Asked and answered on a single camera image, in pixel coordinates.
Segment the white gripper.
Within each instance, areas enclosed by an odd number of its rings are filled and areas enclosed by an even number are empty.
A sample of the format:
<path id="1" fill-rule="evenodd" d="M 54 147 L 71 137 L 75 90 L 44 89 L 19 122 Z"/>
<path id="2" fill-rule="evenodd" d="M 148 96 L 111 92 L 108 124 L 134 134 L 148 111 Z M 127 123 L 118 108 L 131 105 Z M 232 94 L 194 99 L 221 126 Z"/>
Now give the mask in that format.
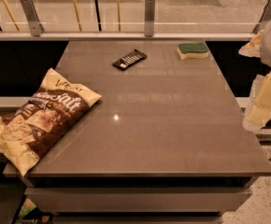
<path id="1" fill-rule="evenodd" d="M 271 67 L 271 20 L 252 40 L 240 48 L 238 53 L 246 57 L 260 57 Z M 266 75 L 257 75 L 254 79 L 248 104 L 243 118 L 243 127 L 247 131 L 257 132 L 271 120 L 271 71 Z"/>

